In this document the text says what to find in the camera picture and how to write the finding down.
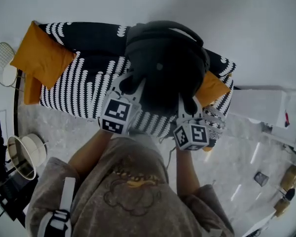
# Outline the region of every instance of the marble floor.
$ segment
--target marble floor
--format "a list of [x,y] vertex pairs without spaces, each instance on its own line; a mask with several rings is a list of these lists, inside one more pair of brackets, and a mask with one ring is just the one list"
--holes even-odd
[[[200,183],[214,184],[232,222],[252,208],[275,204],[281,197],[278,188],[282,176],[291,163],[296,163],[296,156],[285,151],[282,144],[263,136],[261,124],[234,115],[228,115],[226,123],[226,131],[213,150],[193,152],[193,162]],[[35,133],[47,142],[47,159],[57,157],[65,162],[99,129],[95,120],[76,118],[40,105],[26,106],[22,93],[18,126],[19,136]],[[174,141],[165,139],[157,145],[167,164]],[[45,163],[38,167],[38,174],[44,166]],[[253,179],[258,171],[269,177],[264,187]],[[168,173],[170,186],[175,191],[175,152]]]

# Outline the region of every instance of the white wall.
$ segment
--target white wall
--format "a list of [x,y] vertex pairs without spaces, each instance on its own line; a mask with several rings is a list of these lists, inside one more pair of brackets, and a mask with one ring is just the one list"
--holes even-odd
[[[157,19],[191,27],[206,48],[235,61],[236,85],[296,89],[296,0],[0,0],[0,41],[16,48],[32,20],[133,25]],[[10,133],[12,107],[12,91],[0,87]]]

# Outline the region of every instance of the orange cushion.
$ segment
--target orange cushion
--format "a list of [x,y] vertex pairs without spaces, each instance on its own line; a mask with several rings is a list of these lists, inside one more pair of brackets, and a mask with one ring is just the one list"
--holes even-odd
[[205,107],[228,92],[230,89],[217,76],[208,71],[195,96],[202,107]]
[[39,103],[41,82],[33,76],[26,75],[24,86],[24,104],[33,105]]
[[10,64],[50,89],[74,58],[74,53],[52,40],[32,21]]
[[213,148],[210,148],[210,147],[204,147],[204,148],[202,148],[203,149],[203,151],[205,151],[205,152],[209,152],[209,151],[211,151]]

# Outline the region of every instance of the wire basket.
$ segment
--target wire basket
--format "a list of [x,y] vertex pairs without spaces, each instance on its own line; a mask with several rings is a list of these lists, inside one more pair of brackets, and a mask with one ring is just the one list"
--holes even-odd
[[5,42],[1,42],[0,43],[0,84],[2,86],[11,86],[14,84],[14,82],[11,85],[5,85],[3,84],[2,80],[3,80],[3,69],[5,68],[6,65],[8,65],[11,60],[14,57],[14,50],[12,49],[12,47]]

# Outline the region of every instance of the sleeve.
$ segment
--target sleeve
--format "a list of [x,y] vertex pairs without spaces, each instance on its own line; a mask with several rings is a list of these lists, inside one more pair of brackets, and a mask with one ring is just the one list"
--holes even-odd
[[181,197],[181,200],[206,231],[210,232],[211,229],[221,229],[222,237],[234,236],[232,226],[212,185],[205,185],[199,188],[194,195]]
[[57,158],[50,158],[35,187],[25,217],[29,236],[37,236],[39,224],[48,211],[59,209],[66,177],[76,179],[76,190],[80,183],[76,170]]

